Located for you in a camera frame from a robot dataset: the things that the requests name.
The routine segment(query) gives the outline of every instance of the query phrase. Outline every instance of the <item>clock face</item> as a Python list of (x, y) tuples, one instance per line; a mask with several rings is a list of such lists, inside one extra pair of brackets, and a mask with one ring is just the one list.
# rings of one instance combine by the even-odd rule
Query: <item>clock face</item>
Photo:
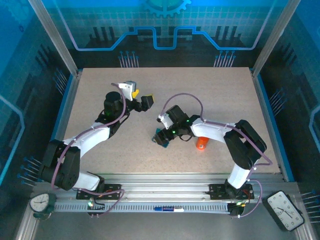
[(304, 219), (283, 191), (268, 197), (267, 202), (288, 231), (304, 223)]
[(43, 193), (38, 196), (35, 196), (30, 201), (30, 206), (32, 210), (35, 212), (42, 212), (44, 211), (49, 204), (49, 194)]

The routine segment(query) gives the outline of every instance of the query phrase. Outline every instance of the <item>black mounting bracket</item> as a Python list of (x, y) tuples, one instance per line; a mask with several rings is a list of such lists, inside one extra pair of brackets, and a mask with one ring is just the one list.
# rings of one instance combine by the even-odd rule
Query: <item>black mounting bracket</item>
[[(247, 200), (248, 195), (250, 199), (254, 199), (254, 191), (251, 184), (244, 184), (241, 189), (239, 189), (238, 193), (236, 194), (236, 200)], [(226, 191), (225, 184), (209, 184), (209, 191), (206, 194), (210, 195), (210, 200), (230, 200), (230, 196)]]
[[(121, 184), (104, 184), (104, 193), (105, 192), (111, 192), (111, 191), (115, 191), (115, 190), (119, 190), (121, 189)], [(81, 190), (78, 190), (76, 192), (76, 199), (77, 200), (90, 200), (90, 198), (98, 198), (98, 200), (118, 200), (120, 198), (120, 192), (116, 192), (116, 193), (113, 193), (113, 194), (110, 194), (110, 195), (103, 195), (101, 197), (99, 197), (98, 195), (93, 195), (93, 194), (90, 194), (90, 193), (87, 193), (85, 191), (81, 191)]]

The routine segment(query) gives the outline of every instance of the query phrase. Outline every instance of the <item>clock hand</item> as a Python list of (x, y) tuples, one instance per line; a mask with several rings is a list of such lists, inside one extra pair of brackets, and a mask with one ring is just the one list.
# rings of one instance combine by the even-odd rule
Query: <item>clock hand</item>
[(292, 216), (287, 211), (285, 211), (285, 213), (288, 214), (290, 218), (292, 218)]

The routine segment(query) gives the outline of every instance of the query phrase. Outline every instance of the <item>glass panel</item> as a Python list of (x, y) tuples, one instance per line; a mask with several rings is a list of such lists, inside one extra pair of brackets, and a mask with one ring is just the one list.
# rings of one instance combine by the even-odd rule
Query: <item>glass panel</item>
[(320, 192), (319, 14), (319, 1), (302, 0), (261, 71), (294, 178), (303, 192)]
[(286, 3), (46, 0), (45, 6), (79, 68), (252, 67)]
[(13, 239), (70, 74), (28, 1), (0, 0), (0, 23), (0, 236)]

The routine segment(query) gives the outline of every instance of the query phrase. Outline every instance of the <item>enclosure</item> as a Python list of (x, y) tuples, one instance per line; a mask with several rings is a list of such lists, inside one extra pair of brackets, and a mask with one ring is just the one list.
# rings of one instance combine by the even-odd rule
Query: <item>enclosure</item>
[[(0, 0), (0, 13), (1, 239), (317, 239), (319, 1)], [(111, 83), (125, 81), (136, 82), (139, 100), (153, 94), (154, 104), (81, 158), (81, 169), (126, 191), (115, 213), (91, 219), (72, 209), (88, 201), (52, 190), (38, 171), (48, 143), (90, 128), (117, 90)], [(166, 148), (152, 142), (163, 128), (158, 115), (178, 93), (197, 96), (205, 119), (250, 122), (273, 164), (253, 171), (263, 192), (253, 182), (246, 208), (281, 190), (302, 226), (282, 232), (262, 204), (241, 219), (205, 213), (226, 204), (206, 192), (234, 162), (218, 141), (204, 151), (197, 138)], [(168, 108), (175, 104), (189, 116), (201, 110), (188, 96)], [(46, 221), (29, 204), (41, 193), (56, 195)], [(154, 213), (160, 205), (185, 212)]]

